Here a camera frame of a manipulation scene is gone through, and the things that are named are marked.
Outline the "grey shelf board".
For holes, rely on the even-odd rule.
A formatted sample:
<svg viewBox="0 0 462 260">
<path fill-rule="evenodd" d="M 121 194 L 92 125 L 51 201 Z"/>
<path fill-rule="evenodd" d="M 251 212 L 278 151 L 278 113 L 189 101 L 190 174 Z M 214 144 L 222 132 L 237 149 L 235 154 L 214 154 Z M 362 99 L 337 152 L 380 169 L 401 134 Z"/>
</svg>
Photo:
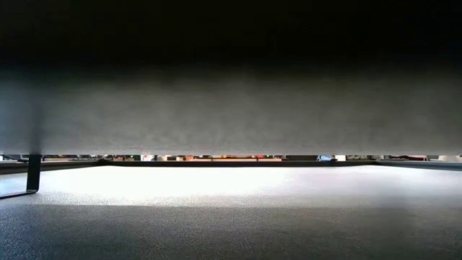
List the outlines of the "grey shelf board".
<svg viewBox="0 0 462 260">
<path fill-rule="evenodd" d="M 0 0 L 0 152 L 462 154 L 462 0 Z"/>
</svg>

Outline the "black metal shelf leg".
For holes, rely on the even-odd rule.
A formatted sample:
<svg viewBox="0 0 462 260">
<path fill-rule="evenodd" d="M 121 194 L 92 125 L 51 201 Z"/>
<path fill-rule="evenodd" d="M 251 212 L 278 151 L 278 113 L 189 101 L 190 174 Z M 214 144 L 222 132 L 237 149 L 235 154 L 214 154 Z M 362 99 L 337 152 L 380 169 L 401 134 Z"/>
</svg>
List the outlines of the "black metal shelf leg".
<svg viewBox="0 0 462 260">
<path fill-rule="evenodd" d="M 26 190 L 13 193 L 13 194 L 4 194 L 0 196 L 0 199 L 9 199 L 18 196 L 35 194 L 39 191 L 40 188 L 40 166 L 42 161 L 42 155 L 29 155 L 27 161 L 27 183 Z"/>
</svg>

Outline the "black table edge rail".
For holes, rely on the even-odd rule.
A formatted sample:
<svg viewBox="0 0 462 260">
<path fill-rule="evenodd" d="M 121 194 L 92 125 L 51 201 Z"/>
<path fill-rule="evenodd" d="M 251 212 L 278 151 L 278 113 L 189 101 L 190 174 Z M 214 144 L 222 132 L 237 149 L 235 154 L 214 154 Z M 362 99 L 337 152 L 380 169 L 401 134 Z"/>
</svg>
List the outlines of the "black table edge rail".
<svg viewBox="0 0 462 260">
<path fill-rule="evenodd" d="M 462 171 L 462 162 L 423 162 L 405 160 L 379 160 L 379 161 L 271 161 L 271 162 L 204 162 L 204 161 L 69 161 L 69 162 L 42 162 L 40 169 L 65 170 L 76 168 L 91 168 L 100 166 L 120 167 L 167 167 L 167 168 L 333 168 L 353 166 L 386 166 L 400 168 L 421 168 L 430 170 Z"/>
</svg>

